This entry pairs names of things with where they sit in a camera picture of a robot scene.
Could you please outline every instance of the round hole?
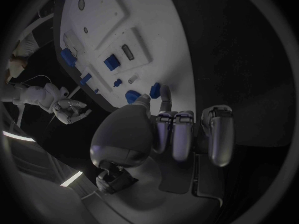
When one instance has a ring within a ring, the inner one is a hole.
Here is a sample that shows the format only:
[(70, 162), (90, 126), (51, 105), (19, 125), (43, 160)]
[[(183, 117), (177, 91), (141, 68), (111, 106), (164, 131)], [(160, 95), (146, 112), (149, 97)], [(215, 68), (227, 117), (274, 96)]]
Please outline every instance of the round hole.
[(79, 0), (79, 2), (78, 2), (78, 7), (79, 7), (79, 9), (80, 9), (81, 11), (84, 9), (84, 7), (85, 7), (85, 2), (84, 2), (84, 0)]

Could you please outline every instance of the white robot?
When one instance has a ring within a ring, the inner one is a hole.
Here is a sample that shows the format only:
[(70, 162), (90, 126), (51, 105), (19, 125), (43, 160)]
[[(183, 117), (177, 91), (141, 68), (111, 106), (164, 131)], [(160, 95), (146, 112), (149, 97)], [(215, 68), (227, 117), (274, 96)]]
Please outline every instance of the white robot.
[(47, 83), (44, 88), (5, 84), (1, 100), (12, 102), (17, 106), (24, 104), (40, 106), (44, 111), (54, 113), (64, 124), (74, 123), (90, 114), (91, 110), (81, 113), (81, 109), (85, 108), (86, 104), (68, 99), (68, 95), (69, 92), (65, 87), (61, 87), (59, 90), (52, 83)]

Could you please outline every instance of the light strip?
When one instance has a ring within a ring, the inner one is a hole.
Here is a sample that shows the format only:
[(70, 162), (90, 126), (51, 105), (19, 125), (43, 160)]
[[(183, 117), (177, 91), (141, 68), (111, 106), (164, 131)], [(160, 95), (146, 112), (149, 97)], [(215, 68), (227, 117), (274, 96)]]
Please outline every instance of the light strip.
[(7, 137), (10, 137), (10, 138), (15, 138), (15, 139), (29, 141), (29, 142), (35, 142), (32, 138), (26, 138), (26, 137), (18, 136), (18, 135), (12, 134), (12, 133), (7, 133), (5, 131), (3, 131), (3, 134)]
[(67, 187), (68, 185), (70, 185), (72, 182), (74, 182), (80, 175), (82, 174), (82, 172), (78, 172), (76, 173), (73, 177), (69, 178), (68, 180), (66, 180), (63, 184), (61, 184), (62, 187)]

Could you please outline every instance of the small cylinder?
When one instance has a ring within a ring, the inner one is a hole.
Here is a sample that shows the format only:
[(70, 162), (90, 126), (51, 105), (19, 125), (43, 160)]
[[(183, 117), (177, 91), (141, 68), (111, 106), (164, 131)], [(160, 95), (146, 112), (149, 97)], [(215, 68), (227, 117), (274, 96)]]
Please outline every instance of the small cylinder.
[(137, 78), (138, 78), (137, 75), (133, 75), (133, 76), (132, 76), (131, 78), (129, 78), (129, 80), (128, 80), (129, 84), (133, 84), (133, 82), (134, 82), (135, 80), (137, 80)]

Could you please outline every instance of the blue object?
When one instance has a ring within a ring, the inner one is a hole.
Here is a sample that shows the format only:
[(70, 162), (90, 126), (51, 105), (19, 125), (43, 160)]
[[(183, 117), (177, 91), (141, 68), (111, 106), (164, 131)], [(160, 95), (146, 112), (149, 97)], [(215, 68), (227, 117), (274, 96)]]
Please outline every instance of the blue object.
[(65, 60), (65, 62), (70, 66), (70, 67), (74, 67), (75, 66), (75, 62), (77, 61), (77, 58), (75, 58), (72, 54), (72, 52), (68, 49), (65, 48), (60, 52), (60, 55), (62, 56), (62, 58)]
[(122, 83), (122, 80), (121, 79), (117, 79), (117, 81), (114, 82), (114, 86), (113, 87), (118, 87), (120, 86), (120, 84)]
[(82, 80), (80, 81), (80, 83), (81, 83), (81, 85), (83, 86), (83, 85), (85, 85), (86, 84), (86, 82), (89, 80), (91, 78), (91, 74), (87, 74), (86, 76), (84, 76), (83, 78), (82, 78)]
[(113, 71), (114, 69), (116, 69), (118, 66), (120, 66), (121, 64), (119, 63), (118, 59), (115, 57), (115, 55), (111, 55), (109, 56), (104, 63), (106, 64), (106, 66), (109, 68), (110, 71)]
[(152, 99), (157, 99), (158, 97), (160, 97), (160, 88), (161, 86), (159, 83), (155, 83), (151, 87), (149, 95)]
[(139, 94), (138, 92), (136, 91), (128, 91), (126, 93), (126, 99), (128, 101), (129, 104), (132, 104), (135, 102), (135, 100), (137, 100), (137, 98), (141, 96), (141, 94)]

